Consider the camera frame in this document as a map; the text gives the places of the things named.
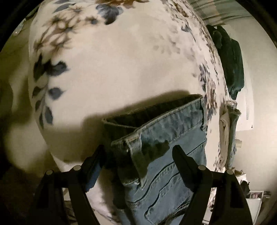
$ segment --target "clothing pile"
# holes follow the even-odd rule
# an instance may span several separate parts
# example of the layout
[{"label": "clothing pile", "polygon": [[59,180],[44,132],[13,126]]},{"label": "clothing pile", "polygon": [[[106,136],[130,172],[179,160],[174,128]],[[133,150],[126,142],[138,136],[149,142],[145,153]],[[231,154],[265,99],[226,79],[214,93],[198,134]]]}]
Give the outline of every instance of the clothing pile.
[{"label": "clothing pile", "polygon": [[244,71],[242,53],[239,43],[230,38],[222,26],[217,29],[207,25],[214,45],[218,51],[228,92],[233,100],[236,100],[238,92],[244,87]]},{"label": "clothing pile", "polygon": [[235,101],[226,101],[223,115],[219,118],[220,127],[220,168],[232,169],[234,156],[237,148],[236,144],[241,141],[236,137],[236,126],[240,116],[240,111],[236,108]]}]

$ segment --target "white cloth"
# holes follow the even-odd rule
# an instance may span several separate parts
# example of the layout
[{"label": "white cloth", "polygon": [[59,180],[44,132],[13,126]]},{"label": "white cloth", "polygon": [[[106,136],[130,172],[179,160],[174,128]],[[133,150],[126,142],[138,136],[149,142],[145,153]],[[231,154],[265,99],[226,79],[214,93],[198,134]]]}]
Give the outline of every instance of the white cloth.
[{"label": "white cloth", "polygon": [[220,168],[225,166],[228,157],[229,131],[230,117],[227,110],[227,112],[219,118]]},{"label": "white cloth", "polygon": [[[30,29],[30,100],[60,170],[92,155],[103,117],[187,94],[205,97],[207,167],[215,170],[227,87],[202,20],[185,0],[96,2],[48,0]],[[111,179],[102,170],[87,197],[115,221]]]}]

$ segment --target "blue leaf print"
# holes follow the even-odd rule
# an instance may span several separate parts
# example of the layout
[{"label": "blue leaf print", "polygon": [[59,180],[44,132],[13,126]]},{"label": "blue leaf print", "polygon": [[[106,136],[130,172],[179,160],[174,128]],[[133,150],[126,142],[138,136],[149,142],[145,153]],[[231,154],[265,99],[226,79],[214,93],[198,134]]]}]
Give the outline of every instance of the blue leaf print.
[{"label": "blue leaf print", "polygon": [[52,116],[52,111],[51,109],[47,106],[45,109],[45,119],[48,124],[53,124],[53,116]]},{"label": "blue leaf print", "polygon": [[67,65],[63,61],[59,61],[57,65],[52,65],[50,61],[45,64],[45,70],[49,76],[58,76],[67,71]]},{"label": "blue leaf print", "polygon": [[42,64],[42,55],[34,65],[34,80],[37,81],[44,74],[44,65]]},{"label": "blue leaf print", "polygon": [[204,92],[206,92],[206,83],[207,83],[206,73],[208,73],[208,70],[204,64],[199,65],[199,69],[200,69],[200,81],[203,82],[202,89]]},{"label": "blue leaf print", "polygon": [[70,0],[58,0],[55,2],[55,4],[63,4],[63,3],[66,3],[66,2],[69,2]]},{"label": "blue leaf print", "polygon": [[70,3],[66,3],[66,4],[64,4],[64,5],[61,5],[61,6],[59,6],[53,13],[62,11],[62,10],[64,10],[64,9],[67,9],[70,5],[71,5]]},{"label": "blue leaf print", "polygon": [[41,100],[38,100],[36,103],[35,103],[35,111],[37,111],[40,107],[40,104],[41,104]]},{"label": "blue leaf print", "polygon": [[93,16],[85,18],[85,21],[90,22],[92,25],[95,25],[98,23],[98,20]]},{"label": "blue leaf print", "polygon": [[63,94],[63,91],[60,88],[51,88],[48,90],[48,94],[53,100],[57,100]]},{"label": "blue leaf print", "polygon": [[41,90],[42,90],[42,88],[39,88],[38,86],[36,86],[33,90],[32,98],[36,97],[40,93]]},{"label": "blue leaf print", "polygon": [[40,116],[39,116],[39,125],[41,126],[42,129],[44,128],[42,113],[41,113]]},{"label": "blue leaf print", "polygon": [[34,80],[37,81],[44,72],[46,72],[48,76],[58,76],[67,70],[67,65],[63,61],[59,61],[57,65],[52,65],[50,60],[43,64],[42,55],[40,54],[38,61],[34,65]]},{"label": "blue leaf print", "polygon": [[123,12],[121,7],[110,6],[107,4],[99,4],[96,6],[98,14],[100,14],[106,21],[105,24],[109,25],[116,20],[116,17]]},{"label": "blue leaf print", "polygon": [[181,30],[184,31],[184,32],[191,32],[192,31],[188,24],[186,24],[185,27],[182,26]]}]

